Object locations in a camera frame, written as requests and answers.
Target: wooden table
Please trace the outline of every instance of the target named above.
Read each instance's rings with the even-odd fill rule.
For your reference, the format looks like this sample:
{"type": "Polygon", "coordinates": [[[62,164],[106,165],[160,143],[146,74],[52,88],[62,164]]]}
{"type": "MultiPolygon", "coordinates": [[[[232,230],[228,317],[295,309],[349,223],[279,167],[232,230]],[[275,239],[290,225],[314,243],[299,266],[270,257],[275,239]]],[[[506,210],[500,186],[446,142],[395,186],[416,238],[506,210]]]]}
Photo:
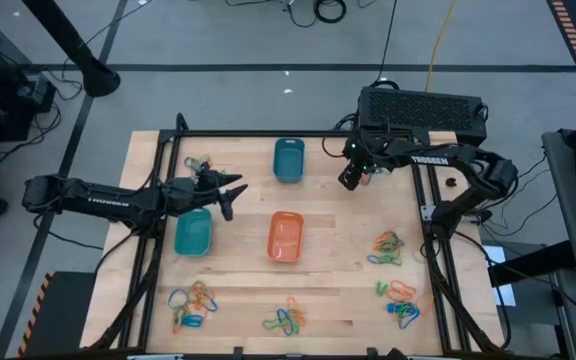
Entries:
{"type": "MultiPolygon", "coordinates": [[[[434,133],[432,138],[435,142],[454,142],[452,133],[434,133]]],[[[137,188],[143,183],[152,167],[156,139],[157,132],[133,133],[121,187],[137,188]]],[[[350,355],[365,354],[367,347],[385,354],[396,347],[409,355],[441,354],[428,268],[419,254],[422,232],[411,168],[375,175],[369,186],[349,192],[337,181],[346,160],[324,154],[320,138],[304,138],[303,180],[280,184],[272,173],[275,140],[182,138],[177,176],[189,175],[183,166],[186,156],[209,154],[214,169],[244,176],[231,187],[241,183],[249,187],[234,203],[233,221],[224,221],[217,205],[209,207],[214,228],[207,257],[176,255],[177,219],[168,220],[147,351],[229,354],[233,347],[243,346],[246,354],[350,355]],[[301,213],[305,219],[302,258],[294,264],[273,262],[266,256],[270,218],[280,210],[301,213]],[[366,260],[373,253],[374,240],[387,230],[395,230],[406,243],[401,266],[374,265],[366,260]],[[375,292],[377,281],[394,279],[415,286],[419,296],[426,295],[423,303],[430,304],[424,316],[405,330],[387,314],[387,299],[375,292]],[[183,328],[173,334],[168,295],[177,287],[187,289],[196,280],[214,290],[219,310],[209,314],[201,328],[183,328]],[[265,330],[261,325],[263,320],[276,317],[277,308],[285,307],[288,296],[296,297],[305,312],[306,326],[298,336],[286,337],[281,329],[265,330]]],[[[326,145],[329,151],[340,153],[344,141],[330,138],[326,145]]],[[[167,157],[169,154],[164,159],[162,178],[167,157]]],[[[466,188],[458,171],[437,168],[437,172],[444,199],[452,199],[466,188]],[[458,186],[447,188],[448,177],[457,178],[458,186]]],[[[429,190],[426,193],[431,199],[429,190]]],[[[474,225],[462,224],[459,230],[479,239],[474,225]]],[[[127,233],[123,225],[111,224],[105,251],[127,233]]],[[[82,346],[96,340],[124,305],[136,246],[136,239],[129,241],[101,268],[82,346]]],[[[458,236],[452,246],[463,302],[491,340],[501,344],[503,335],[484,258],[458,236]]],[[[451,342],[458,348],[454,316],[446,306],[451,342]]],[[[136,344],[141,313],[141,309],[135,311],[130,344],[136,344]]]]}

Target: black metal frame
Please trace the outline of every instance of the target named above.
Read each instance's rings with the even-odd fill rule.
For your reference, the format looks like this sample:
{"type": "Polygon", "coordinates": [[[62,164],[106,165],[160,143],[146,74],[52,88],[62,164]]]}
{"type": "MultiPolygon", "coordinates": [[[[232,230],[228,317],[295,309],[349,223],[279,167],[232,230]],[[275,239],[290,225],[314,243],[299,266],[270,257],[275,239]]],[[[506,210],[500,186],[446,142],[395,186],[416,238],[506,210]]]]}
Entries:
{"type": "MultiPolygon", "coordinates": [[[[156,173],[160,173],[162,169],[163,153],[166,144],[169,140],[172,141],[172,151],[170,154],[169,166],[167,169],[167,177],[174,177],[176,171],[176,164],[179,158],[179,147],[181,144],[182,137],[348,137],[351,135],[350,131],[298,131],[298,130],[188,130],[184,129],[183,132],[178,133],[175,130],[160,130],[159,138],[157,143],[157,149],[155,151],[154,159],[154,169],[156,173]]],[[[402,138],[406,138],[412,141],[413,138],[409,133],[401,133],[402,138]]],[[[421,209],[422,206],[426,205],[426,196],[424,192],[424,185],[421,179],[421,174],[419,167],[417,165],[411,165],[413,183],[415,187],[415,194],[417,197],[418,211],[420,219],[423,218],[421,209]]],[[[432,166],[428,167],[428,177],[430,182],[431,193],[433,197],[433,202],[435,204],[441,201],[441,194],[439,190],[439,185],[436,178],[435,169],[432,166]]],[[[146,300],[144,303],[143,316],[141,319],[141,324],[139,328],[139,338],[137,342],[137,349],[145,351],[148,341],[148,335],[150,330],[150,320],[152,318],[153,310],[153,300],[155,295],[155,290],[157,286],[157,275],[159,271],[162,246],[164,239],[164,229],[163,226],[166,222],[166,218],[160,220],[160,229],[158,236],[154,238],[155,248],[153,250],[153,256],[151,261],[155,261],[156,269],[154,275],[154,280],[152,281],[150,287],[146,291],[146,300]]],[[[433,251],[433,238],[429,231],[423,232],[424,242],[426,244],[426,251],[433,251]]],[[[135,253],[135,261],[133,264],[132,275],[130,279],[130,288],[128,296],[130,297],[135,292],[137,284],[140,282],[141,273],[143,270],[144,256],[146,251],[146,245],[149,239],[140,238],[137,251],[135,253]]],[[[447,272],[447,278],[451,289],[457,296],[460,297],[459,285],[457,282],[457,274],[454,266],[454,259],[452,256],[452,249],[449,241],[440,242],[440,248],[443,252],[445,269],[447,272]]],[[[431,262],[428,261],[428,269],[432,271],[431,262]]],[[[441,349],[444,356],[456,357],[460,359],[516,359],[516,360],[536,360],[542,359],[539,357],[530,356],[517,356],[508,354],[493,354],[493,353],[482,353],[473,352],[470,348],[469,336],[465,330],[465,327],[460,319],[456,318],[457,333],[459,336],[459,343],[461,350],[452,349],[450,342],[450,334],[448,329],[448,323],[446,318],[446,309],[443,301],[443,295],[439,288],[433,283],[432,292],[434,296],[435,311],[437,316],[437,326],[439,330],[439,338],[441,343],[441,349]]],[[[128,346],[128,339],[130,338],[130,332],[132,328],[132,317],[128,319],[124,325],[120,337],[119,337],[119,348],[126,348],[128,346]]],[[[235,347],[232,354],[184,354],[185,359],[277,359],[282,357],[289,357],[287,355],[244,355],[243,348],[235,347]]],[[[377,350],[374,348],[367,348],[366,355],[349,355],[349,356],[327,356],[327,355],[301,355],[301,359],[388,359],[389,355],[379,355],[377,350]]]]}

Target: table leg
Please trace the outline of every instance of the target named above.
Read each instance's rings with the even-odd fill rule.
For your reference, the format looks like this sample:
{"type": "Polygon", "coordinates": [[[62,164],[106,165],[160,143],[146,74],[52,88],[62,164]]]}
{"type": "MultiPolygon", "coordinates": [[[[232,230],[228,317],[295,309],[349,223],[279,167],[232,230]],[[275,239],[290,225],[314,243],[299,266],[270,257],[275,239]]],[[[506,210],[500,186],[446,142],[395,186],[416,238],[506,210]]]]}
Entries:
{"type": "Polygon", "coordinates": [[[528,276],[539,276],[563,268],[574,269],[576,268],[576,261],[570,240],[566,240],[502,264],[491,266],[488,268],[488,275],[491,278],[494,276],[499,286],[524,279],[523,276],[508,270],[508,268],[528,276]]]}

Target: orange and black hazard tape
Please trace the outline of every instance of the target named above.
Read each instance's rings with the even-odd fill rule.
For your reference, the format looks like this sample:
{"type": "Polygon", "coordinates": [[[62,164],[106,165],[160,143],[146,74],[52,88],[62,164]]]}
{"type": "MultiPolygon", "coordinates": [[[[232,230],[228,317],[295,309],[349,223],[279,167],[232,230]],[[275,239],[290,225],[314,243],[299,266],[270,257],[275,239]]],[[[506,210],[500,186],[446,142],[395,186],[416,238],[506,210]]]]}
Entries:
{"type": "Polygon", "coordinates": [[[26,329],[24,329],[24,336],[21,339],[21,345],[19,345],[19,350],[17,350],[17,355],[19,357],[24,356],[26,353],[26,346],[28,345],[28,341],[30,340],[30,335],[32,334],[32,328],[35,326],[37,322],[37,316],[39,315],[39,309],[41,309],[41,305],[44,303],[44,296],[46,296],[46,290],[48,289],[48,284],[50,284],[50,280],[55,273],[49,272],[46,273],[44,276],[44,281],[41,283],[41,289],[39,289],[39,295],[37,295],[37,301],[35,302],[35,307],[32,308],[32,314],[30,314],[30,320],[26,324],[26,329]]]}
{"type": "Polygon", "coordinates": [[[570,42],[570,45],[572,46],[572,49],[573,49],[575,56],[576,56],[575,25],[573,25],[572,20],[570,20],[570,15],[568,14],[568,11],[566,11],[566,6],[564,6],[563,2],[553,1],[552,5],[555,9],[555,12],[557,13],[557,18],[559,19],[561,26],[564,28],[564,31],[566,32],[566,36],[568,37],[568,41],[570,42]]]}

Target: teal plastic bowl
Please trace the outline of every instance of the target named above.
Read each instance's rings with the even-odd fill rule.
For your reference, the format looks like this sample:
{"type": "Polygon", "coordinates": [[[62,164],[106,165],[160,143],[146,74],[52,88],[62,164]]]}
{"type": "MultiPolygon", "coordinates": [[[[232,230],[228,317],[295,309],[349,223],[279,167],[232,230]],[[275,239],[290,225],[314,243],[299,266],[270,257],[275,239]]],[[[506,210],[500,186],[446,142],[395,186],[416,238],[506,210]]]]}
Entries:
{"type": "Polygon", "coordinates": [[[182,256],[206,256],[210,252],[212,215],[207,209],[193,210],[179,216],[175,252],[182,256]]]}
{"type": "Polygon", "coordinates": [[[273,172],[279,182],[294,184],[304,176],[304,151],[301,139],[281,138],[275,143],[273,172]]]}

